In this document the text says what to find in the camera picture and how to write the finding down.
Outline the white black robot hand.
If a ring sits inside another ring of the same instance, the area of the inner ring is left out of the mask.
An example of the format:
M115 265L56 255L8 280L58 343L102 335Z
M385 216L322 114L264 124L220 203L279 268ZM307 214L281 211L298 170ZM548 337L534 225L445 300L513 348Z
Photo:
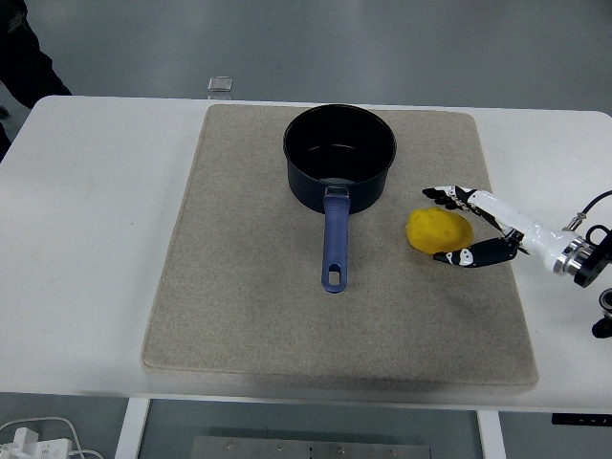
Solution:
M425 196L450 210L472 212L499 230L497 238L473 243L456 251L438 251L433 259L462 268L481 268L513 260L524 251L537 255L544 267L558 274L571 271L574 251L579 245L573 232L545 228L529 214L482 189L460 186L425 188Z

